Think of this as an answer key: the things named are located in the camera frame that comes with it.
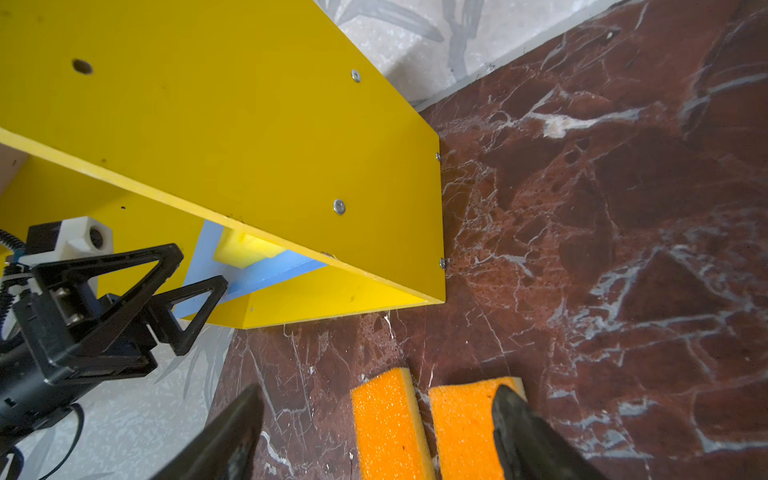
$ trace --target screw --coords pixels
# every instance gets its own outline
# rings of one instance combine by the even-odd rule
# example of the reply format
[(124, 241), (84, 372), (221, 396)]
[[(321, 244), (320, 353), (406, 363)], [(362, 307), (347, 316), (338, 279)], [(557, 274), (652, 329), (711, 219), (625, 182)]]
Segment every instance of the screw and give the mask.
[(80, 313), (76, 313), (64, 321), (67, 326), (77, 325), (85, 319)]
[(344, 200), (334, 200), (333, 211), (339, 215), (343, 215), (344, 212), (346, 212), (346, 205), (344, 204)]

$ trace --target black cylinder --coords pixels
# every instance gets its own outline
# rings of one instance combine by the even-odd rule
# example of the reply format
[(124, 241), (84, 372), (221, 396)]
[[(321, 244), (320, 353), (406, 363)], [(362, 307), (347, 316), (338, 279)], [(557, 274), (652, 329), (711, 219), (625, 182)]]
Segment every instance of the black cylinder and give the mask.
[(61, 409), (96, 385), (47, 384), (26, 343), (0, 357), (0, 455), (33, 431), (64, 418)]

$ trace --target hole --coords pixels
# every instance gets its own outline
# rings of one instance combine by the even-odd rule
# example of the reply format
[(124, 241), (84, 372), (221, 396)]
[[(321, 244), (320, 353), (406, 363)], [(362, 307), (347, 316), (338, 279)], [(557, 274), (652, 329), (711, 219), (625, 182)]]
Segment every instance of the hole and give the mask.
[(94, 247), (101, 249), (104, 246), (104, 237), (101, 236), (101, 232), (91, 227), (91, 231), (88, 233), (91, 238), (91, 243)]
[(94, 68), (91, 67), (91, 64), (79, 58), (72, 61), (72, 67), (74, 68), (74, 71), (82, 73), (83, 75), (90, 75), (94, 72)]

